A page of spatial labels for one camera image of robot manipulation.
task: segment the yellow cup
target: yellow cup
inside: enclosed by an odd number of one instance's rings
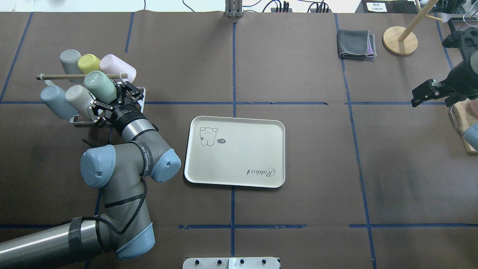
[[[93,54],[85,54],[78,59],[78,68],[81,73],[88,74],[93,71],[99,71],[100,59]]]

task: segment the white label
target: white label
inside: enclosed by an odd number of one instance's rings
[[[385,3],[367,3],[367,9],[372,12],[387,12]]]

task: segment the wooden stand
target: wooden stand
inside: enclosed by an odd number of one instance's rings
[[[387,29],[383,34],[383,45],[397,55],[409,55],[414,52],[418,47],[418,39],[412,31],[437,2],[438,0],[428,1],[407,28],[393,26]]]

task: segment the folded cloth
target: folded cloth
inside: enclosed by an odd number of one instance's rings
[[[374,61],[375,36],[365,30],[339,30],[337,52],[344,59]]]

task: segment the tray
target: tray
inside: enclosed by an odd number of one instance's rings
[[[277,188],[285,181],[279,121],[198,116],[191,122],[185,177],[192,183]]]

